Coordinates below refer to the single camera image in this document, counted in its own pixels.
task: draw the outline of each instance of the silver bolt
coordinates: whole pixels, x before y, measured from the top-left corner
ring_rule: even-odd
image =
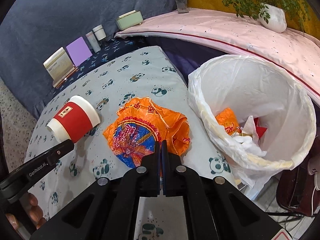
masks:
[[[217,184],[224,184],[226,182],[226,180],[224,179],[224,177],[215,177],[214,181],[217,183]]]
[[[107,183],[108,183],[108,179],[105,178],[105,177],[102,177],[102,178],[98,179],[98,184],[99,184],[100,186],[104,186],[104,185],[106,185]]]
[[[185,172],[187,168],[183,165],[179,165],[176,167],[177,172]]]
[[[137,173],[145,173],[147,171],[147,168],[146,167],[143,167],[143,166],[139,166],[137,169],[136,169]]]

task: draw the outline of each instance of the orange wrapper in trash can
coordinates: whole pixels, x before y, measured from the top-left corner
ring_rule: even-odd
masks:
[[[140,166],[154,152],[156,141],[167,141],[168,151],[182,155],[189,147],[189,124],[181,113],[156,105],[149,97],[133,98],[103,135],[113,153],[129,168]]]
[[[218,114],[216,120],[218,124],[224,126],[228,135],[233,135],[235,132],[241,133],[236,115],[230,108],[226,108]]]

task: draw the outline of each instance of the white ribbed vase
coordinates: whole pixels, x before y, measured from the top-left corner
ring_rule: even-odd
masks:
[[[266,21],[259,15],[259,20],[262,23],[262,25],[265,26],[267,29],[277,33],[284,32],[287,28],[284,10],[269,4],[266,4],[266,6],[268,6],[268,9],[265,8],[264,11],[270,14],[270,19],[268,19],[269,23],[266,23]]]

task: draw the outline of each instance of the human hand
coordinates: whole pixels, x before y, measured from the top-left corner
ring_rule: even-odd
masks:
[[[28,202],[31,205],[29,216],[31,220],[36,224],[36,228],[39,229],[46,222],[45,218],[43,217],[43,211],[38,206],[38,199],[35,195],[28,193]],[[6,214],[6,217],[15,230],[20,227],[19,221],[14,215]]]

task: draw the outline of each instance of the terrazzo floor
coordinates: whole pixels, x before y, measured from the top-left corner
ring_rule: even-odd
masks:
[[[9,171],[23,164],[36,119],[18,102],[0,79],[0,111],[4,132],[4,152]],[[272,177],[258,195],[254,203],[264,211],[283,212],[276,202],[278,179]],[[284,217],[273,217],[276,221]],[[313,218],[304,218],[299,222],[286,224],[287,230],[298,240],[309,227]]]

